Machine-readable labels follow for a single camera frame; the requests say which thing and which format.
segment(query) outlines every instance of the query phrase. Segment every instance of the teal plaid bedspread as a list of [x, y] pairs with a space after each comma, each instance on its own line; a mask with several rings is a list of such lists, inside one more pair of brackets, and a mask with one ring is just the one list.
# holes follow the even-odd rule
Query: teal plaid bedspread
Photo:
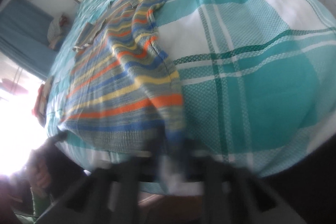
[[[80, 5], [50, 73], [49, 136], [62, 116], [72, 47], [111, 1]], [[168, 0], [154, 16], [158, 43], [182, 81], [187, 134], [217, 159], [265, 176], [295, 164], [334, 134], [336, 20], [317, 0]], [[126, 157], [72, 133], [60, 148], [88, 170], [100, 160]]]

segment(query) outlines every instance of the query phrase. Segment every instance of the curtain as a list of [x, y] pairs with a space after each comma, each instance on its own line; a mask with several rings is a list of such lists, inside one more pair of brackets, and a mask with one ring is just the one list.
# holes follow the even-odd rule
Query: curtain
[[0, 12], [0, 51], [42, 80], [47, 79], [57, 54], [48, 48], [52, 20], [27, 0], [11, 0]]

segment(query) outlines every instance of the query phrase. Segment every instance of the folded cloth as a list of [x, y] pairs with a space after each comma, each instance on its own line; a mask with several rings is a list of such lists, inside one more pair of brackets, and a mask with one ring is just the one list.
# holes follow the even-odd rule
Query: folded cloth
[[37, 117], [39, 124], [45, 127], [46, 124], [46, 110], [47, 110], [47, 103], [49, 99], [49, 94], [51, 90], [51, 86], [53, 84], [54, 77], [51, 76], [47, 79], [45, 84], [42, 84], [38, 90], [37, 99], [35, 102], [35, 106], [31, 113]]
[[50, 49], [54, 50], [54, 51], [58, 51], [60, 49], [60, 47], [62, 46], [64, 42], [64, 36], [63, 35], [59, 35], [57, 37], [55, 37], [49, 44]]
[[62, 130], [109, 151], [141, 150], [159, 134], [170, 151], [178, 149], [185, 127], [181, 83], [156, 43], [153, 16], [165, 2], [118, 0], [95, 26], [87, 25], [75, 47], [82, 50], [71, 71]]
[[62, 35], [65, 32], [65, 25], [68, 23], [68, 18], [65, 14], [61, 14], [53, 19], [49, 25], [47, 39], [49, 43], [52, 43], [53, 40]]

